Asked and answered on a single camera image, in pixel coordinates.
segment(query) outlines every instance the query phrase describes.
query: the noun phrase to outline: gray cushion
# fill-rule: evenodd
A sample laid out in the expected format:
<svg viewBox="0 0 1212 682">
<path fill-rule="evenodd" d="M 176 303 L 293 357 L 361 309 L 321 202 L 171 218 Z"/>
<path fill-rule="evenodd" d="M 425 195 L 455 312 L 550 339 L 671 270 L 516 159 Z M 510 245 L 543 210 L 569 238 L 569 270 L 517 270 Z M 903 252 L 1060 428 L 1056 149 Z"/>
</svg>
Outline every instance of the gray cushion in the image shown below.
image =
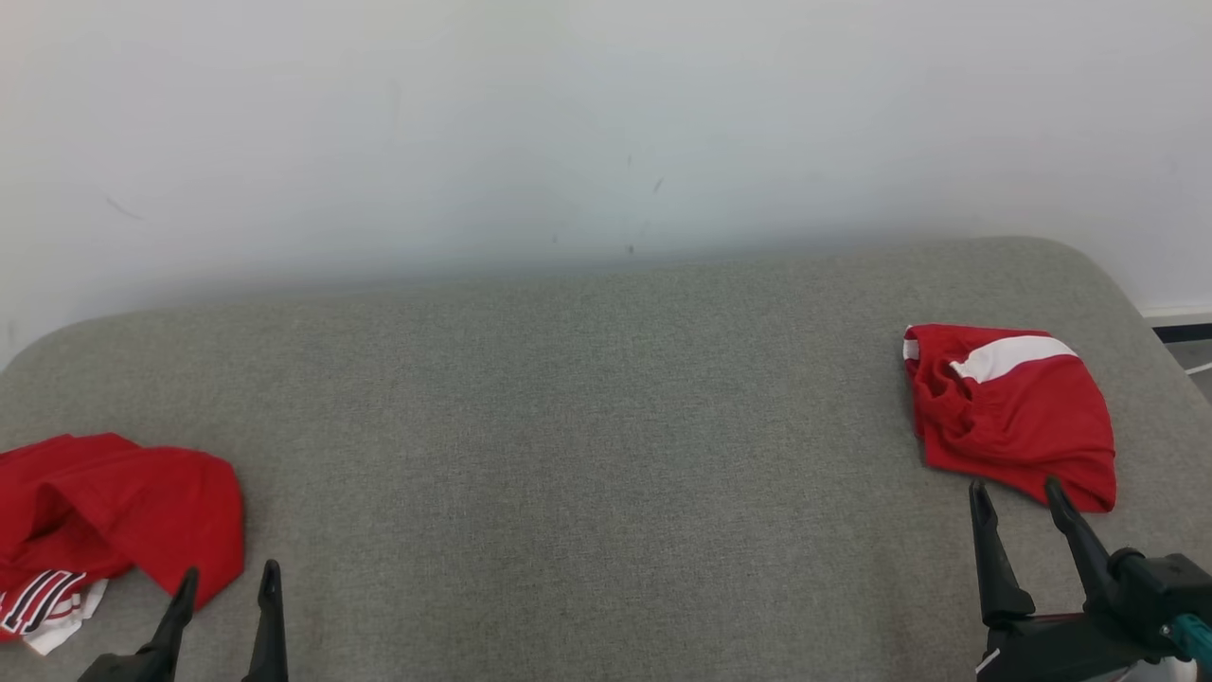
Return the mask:
<svg viewBox="0 0 1212 682">
<path fill-rule="evenodd" d="M 956 680 L 984 642 L 966 486 L 927 470 L 909 322 L 1046 328 L 1119 446 L 1111 548 L 1212 568 L 1212 413 L 1119 288 L 1050 241 L 473 281 L 79 323 L 0 376 L 0 448 L 115 431 L 228 459 L 247 568 L 178 680 L 239 680 L 261 564 L 296 680 Z M 1047 511 L 994 486 L 1041 612 L 1082 596 Z M 128 653 L 139 573 L 46 659 Z"/>
</svg>

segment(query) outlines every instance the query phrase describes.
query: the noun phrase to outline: floor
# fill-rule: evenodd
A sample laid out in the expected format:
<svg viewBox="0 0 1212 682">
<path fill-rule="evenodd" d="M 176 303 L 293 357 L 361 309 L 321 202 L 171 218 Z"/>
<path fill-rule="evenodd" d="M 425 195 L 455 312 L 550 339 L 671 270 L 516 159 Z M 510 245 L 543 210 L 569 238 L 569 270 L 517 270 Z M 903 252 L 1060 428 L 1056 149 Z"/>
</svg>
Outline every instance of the floor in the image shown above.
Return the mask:
<svg viewBox="0 0 1212 682">
<path fill-rule="evenodd" d="M 1178 365 L 1184 368 L 1199 367 L 1212 363 L 1212 339 L 1210 340 L 1183 340 L 1179 344 L 1168 344 L 1170 350 Z M 1208 402 L 1212 402 L 1212 369 L 1191 376 L 1191 382 L 1199 386 Z"/>
</svg>

